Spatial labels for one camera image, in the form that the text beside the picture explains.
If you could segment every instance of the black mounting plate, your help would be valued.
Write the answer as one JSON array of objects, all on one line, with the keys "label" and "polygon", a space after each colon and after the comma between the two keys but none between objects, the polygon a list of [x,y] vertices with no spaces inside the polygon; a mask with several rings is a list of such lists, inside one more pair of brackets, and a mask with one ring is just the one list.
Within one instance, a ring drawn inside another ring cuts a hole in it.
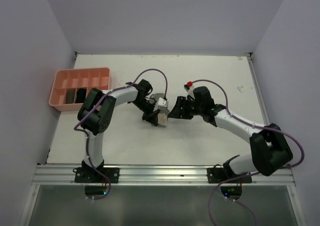
[{"label": "black mounting plate", "polygon": [[[77,167],[75,172],[75,183],[104,183],[104,179],[100,175],[92,175],[84,171],[82,167]],[[117,184],[119,181],[120,169],[118,167],[102,167],[99,169],[101,173],[106,175],[112,184]]]},{"label": "black mounting plate", "polygon": [[[208,183],[209,184],[218,184],[218,183],[220,183],[220,182],[222,182],[223,180],[220,180],[220,179],[218,179],[218,178],[216,178],[214,175],[214,170],[215,171],[217,171],[217,170],[221,170],[221,171],[223,171],[224,170],[224,168],[223,167],[221,167],[221,168],[213,168],[213,167],[208,167],[207,169],[206,169],[206,176],[207,176],[207,178],[208,178]],[[231,184],[233,184],[233,183],[235,183],[235,184],[237,184],[237,183],[240,183],[241,182],[241,179],[236,179],[236,180],[233,180],[233,181],[230,181],[229,182],[229,184],[231,183]],[[243,179],[242,179],[242,183],[243,184],[250,184],[250,183],[252,183],[252,178],[251,177],[244,177]]]}]

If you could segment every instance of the cable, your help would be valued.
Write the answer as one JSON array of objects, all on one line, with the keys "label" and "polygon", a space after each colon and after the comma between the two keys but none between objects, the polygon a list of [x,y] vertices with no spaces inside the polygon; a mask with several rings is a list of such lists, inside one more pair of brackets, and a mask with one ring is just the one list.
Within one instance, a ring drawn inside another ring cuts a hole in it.
[{"label": "cable", "polygon": [[[291,134],[287,133],[287,132],[283,132],[281,130],[278,130],[278,129],[275,129],[275,128],[269,128],[269,127],[264,127],[264,126],[257,126],[257,125],[252,125],[251,123],[235,116],[233,113],[231,113],[231,111],[229,110],[229,101],[228,101],[228,96],[227,96],[227,93],[226,91],[224,90],[223,87],[221,87],[218,83],[214,82],[214,81],[211,81],[211,80],[208,80],[208,79],[198,79],[198,80],[195,80],[193,81],[192,83],[197,83],[197,82],[208,82],[208,83],[211,83],[211,84],[214,84],[215,86],[217,86],[219,89],[221,89],[221,91],[223,92],[224,94],[224,97],[225,97],[225,109],[227,111],[227,113],[234,119],[236,119],[237,121],[247,125],[247,126],[250,126],[250,127],[255,127],[257,129],[261,129],[261,130],[268,130],[268,131],[272,131],[272,132],[275,132],[275,133],[279,133],[279,134],[283,134],[285,136],[287,136],[288,138],[290,138],[291,140],[293,140],[295,142],[295,144],[298,146],[298,148],[300,149],[300,152],[301,152],[301,158],[298,162],[292,164],[292,165],[287,165],[287,166],[284,166],[282,167],[282,169],[291,169],[293,167],[296,167],[298,165],[300,165],[303,160],[305,159],[305,151],[302,147],[302,145],[298,142],[297,139],[295,139]],[[217,222],[215,221],[213,215],[212,215],[212,212],[211,212],[211,201],[212,201],[212,197],[213,195],[215,194],[215,192],[217,191],[217,189],[225,184],[225,183],[229,183],[231,181],[234,181],[234,180],[240,180],[240,179],[243,179],[243,178],[247,178],[247,177],[251,177],[251,176],[255,176],[255,175],[258,175],[259,172],[254,172],[254,173],[249,173],[249,174],[245,174],[245,175],[241,175],[241,176],[238,176],[238,177],[234,177],[234,178],[231,178],[231,179],[227,179],[225,181],[222,181],[220,182],[216,187],[214,187],[213,191],[211,192],[210,196],[209,196],[209,199],[208,199],[208,213],[209,213],[209,217],[211,219],[211,222],[213,223],[213,225],[217,226]],[[238,201],[238,200],[233,200],[233,199],[230,199],[228,198],[229,200],[233,201],[233,202],[236,202],[240,205],[242,205],[243,207],[245,207],[247,210],[250,211],[250,213],[252,214],[253,218],[254,218],[254,225],[257,226],[258,225],[258,222],[257,222],[257,217],[255,215],[255,213],[252,211],[252,209],[250,209],[245,203],[241,202],[241,201]]]},{"label": "cable", "polygon": [[75,131],[85,133],[85,135],[86,135],[86,140],[85,140],[85,153],[86,153],[86,155],[87,155],[87,157],[88,157],[88,161],[89,161],[89,163],[90,163],[90,165],[91,165],[91,168],[92,168],[97,174],[99,174],[100,176],[102,176],[102,177],[105,179],[106,183],[109,184],[109,188],[108,188],[106,194],[104,194],[102,197],[92,197],[93,200],[101,200],[101,199],[105,198],[105,197],[109,194],[109,192],[110,192],[110,190],[111,190],[111,182],[110,182],[110,179],[109,179],[105,174],[103,174],[103,173],[101,173],[99,170],[97,170],[97,168],[96,168],[96,167],[94,166],[94,164],[92,163],[91,158],[90,158],[90,154],[89,154],[89,140],[90,140],[90,135],[89,135],[89,133],[88,133],[87,131],[85,131],[84,129],[80,129],[79,126],[89,117],[90,114],[92,114],[92,113],[97,109],[97,107],[103,102],[103,100],[104,100],[108,95],[110,95],[112,92],[119,91],[119,90],[124,90],[124,89],[127,89],[127,88],[129,88],[129,87],[132,87],[132,86],[137,82],[137,80],[140,78],[140,76],[143,75],[144,73],[148,72],[148,71],[157,71],[157,72],[159,72],[159,73],[161,73],[161,74],[163,75],[163,77],[164,77],[164,79],[165,79],[164,98],[167,98],[168,79],[167,79],[166,75],[164,74],[164,72],[162,72],[161,70],[159,70],[159,69],[157,69],[157,68],[149,68],[149,69],[146,69],[146,70],[142,71],[142,72],[135,78],[135,80],[134,80],[131,84],[129,84],[129,85],[127,85],[127,86],[123,86],[123,87],[118,87],[118,88],[112,89],[112,90],[110,90],[109,92],[107,92],[105,95],[103,95],[103,96],[100,98],[100,100],[96,103],[96,105],[94,105],[93,108],[89,111],[89,113],[88,113],[86,116],[84,116],[83,119],[81,119],[81,120],[74,126],[74,128],[73,128]]}]

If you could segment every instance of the orange bin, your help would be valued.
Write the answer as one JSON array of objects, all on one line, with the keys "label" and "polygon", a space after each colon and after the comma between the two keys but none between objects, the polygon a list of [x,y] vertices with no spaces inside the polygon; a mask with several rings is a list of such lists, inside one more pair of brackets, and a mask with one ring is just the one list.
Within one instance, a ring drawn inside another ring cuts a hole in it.
[{"label": "orange bin", "polygon": [[[111,86],[110,69],[107,67],[65,69],[56,72],[49,104],[57,110],[78,111],[82,103],[75,103],[78,89],[86,89],[86,96],[91,89],[108,90]],[[73,103],[66,104],[68,91],[75,91]]]}]

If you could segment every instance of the gray wall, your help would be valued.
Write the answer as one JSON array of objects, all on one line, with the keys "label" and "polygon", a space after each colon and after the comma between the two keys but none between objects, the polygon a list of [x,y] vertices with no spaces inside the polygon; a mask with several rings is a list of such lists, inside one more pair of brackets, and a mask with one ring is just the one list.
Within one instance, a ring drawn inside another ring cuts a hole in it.
[{"label": "gray wall", "polygon": [[253,52],[282,0],[48,0],[72,48],[94,54]]},{"label": "gray wall", "polygon": [[[253,54],[270,120],[305,149],[305,161],[293,173],[310,226],[319,225],[319,25],[320,0],[284,0]],[[299,151],[294,153],[297,160]]]},{"label": "gray wall", "polygon": [[73,52],[47,0],[0,0],[0,17],[0,219],[16,226],[59,117],[48,104],[55,72]]}]

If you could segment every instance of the purple cable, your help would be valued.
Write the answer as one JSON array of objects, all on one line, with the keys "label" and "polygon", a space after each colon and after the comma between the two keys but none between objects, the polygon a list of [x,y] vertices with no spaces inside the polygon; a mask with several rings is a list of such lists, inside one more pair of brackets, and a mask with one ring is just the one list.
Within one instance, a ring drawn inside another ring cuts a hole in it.
[{"label": "purple cable", "polygon": [[[268,131],[272,131],[272,132],[275,132],[275,133],[279,133],[279,134],[283,134],[285,136],[287,136],[288,138],[290,138],[291,140],[293,140],[296,145],[299,147],[300,151],[301,151],[301,158],[298,162],[292,164],[292,165],[287,165],[287,166],[284,166],[282,167],[283,169],[291,169],[293,167],[296,167],[298,165],[300,165],[303,160],[305,159],[305,151],[302,147],[302,145],[298,142],[297,139],[295,139],[291,134],[287,133],[287,132],[283,132],[281,130],[278,130],[278,129],[275,129],[275,128],[269,128],[269,127],[264,127],[264,126],[257,126],[257,125],[252,125],[251,123],[233,115],[231,113],[231,111],[229,110],[229,101],[228,101],[228,96],[227,96],[227,93],[226,91],[224,90],[223,87],[221,87],[218,83],[214,82],[214,81],[211,81],[211,80],[208,80],[208,79],[198,79],[198,80],[195,80],[193,81],[192,83],[197,83],[197,82],[208,82],[208,83],[211,83],[211,84],[214,84],[215,86],[217,86],[219,89],[221,89],[221,91],[223,92],[224,94],[224,97],[225,97],[225,109],[227,111],[227,113],[234,119],[238,120],[239,122],[247,125],[247,126],[250,126],[250,127],[255,127],[257,129],[261,129],[261,130],[268,130]],[[208,213],[209,213],[209,216],[210,216],[210,219],[211,219],[211,222],[213,223],[213,225],[217,226],[218,224],[216,223],[216,221],[214,220],[214,217],[211,213],[211,201],[212,201],[212,197],[213,195],[215,194],[215,192],[217,191],[217,189],[222,185],[222,184],[225,184],[225,183],[229,183],[230,181],[234,181],[234,180],[239,180],[239,179],[243,179],[243,178],[246,178],[246,177],[250,177],[250,176],[255,176],[255,175],[258,175],[259,172],[254,172],[254,173],[249,173],[249,174],[245,174],[245,175],[241,175],[241,176],[238,176],[238,177],[235,177],[235,178],[232,178],[232,179],[228,179],[228,180],[225,180],[225,181],[222,181],[220,182],[216,187],[214,187],[212,193],[210,194],[210,197],[209,197],[209,200],[208,200]],[[247,208],[250,213],[252,214],[253,218],[254,218],[254,225],[256,226],[257,225],[257,217],[255,215],[255,213],[252,211],[252,209],[250,209],[246,204],[244,204],[243,202],[240,202],[238,200],[235,201],[236,203],[244,206],[245,208]]]},{"label": "purple cable", "polygon": [[115,92],[115,91],[118,91],[118,90],[124,90],[124,89],[127,89],[129,87],[132,87],[136,82],[137,80],[140,78],[141,75],[143,75],[144,73],[148,72],[148,71],[157,71],[159,73],[161,73],[165,79],[165,90],[164,90],[164,97],[166,98],[167,97],[167,91],[168,91],[168,79],[166,77],[166,75],[164,74],[164,72],[162,72],[161,70],[157,69],[157,68],[149,68],[149,69],[146,69],[144,71],[142,71],[136,78],[135,80],[127,85],[127,86],[123,86],[123,87],[118,87],[118,88],[115,88],[115,89],[112,89],[111,91],[107,92],[105,95],[103,95],[100,100],[96,103],[95,106],[93,106],[93,108],[89,111],[89,113],[83,117],[83,119],[81,119],[75,126],[74,126],[74,130],[75,131],[79,131],[79,132],[83,132],[85,133],[86,135],[86,140],[85,140],[85,153],[86,155],[88,156],[88,161],[91,165],[91,168],[93,168],[93,170],[99,174],[100,176],[102,176],[106,182],[109,184],[109,188],[108,188],[108,191],[106,192],[105,195],[103,195],[102,197],[97,197],[97,198],[93,198],[94,200],[101,200],[103,199],[104,197],[106,197],[110,190],[111,190],[111,182],[110,182],[110,179],[104,175],[103,173],[101,173],[100,171],[97,170],[97,168],[94,166],[94,164],[92,163],[91,161],[91,158],[90,158],[90,154],[89,154],[89,139],[90,139],[90,135],[87,131],[85,131],[84,129],[80,129],[79,126],[89,117],[90,114],[92,114],[96,109],[97,107],[102,103],[102,101],[109,95],[111,94],[112,92]]}]

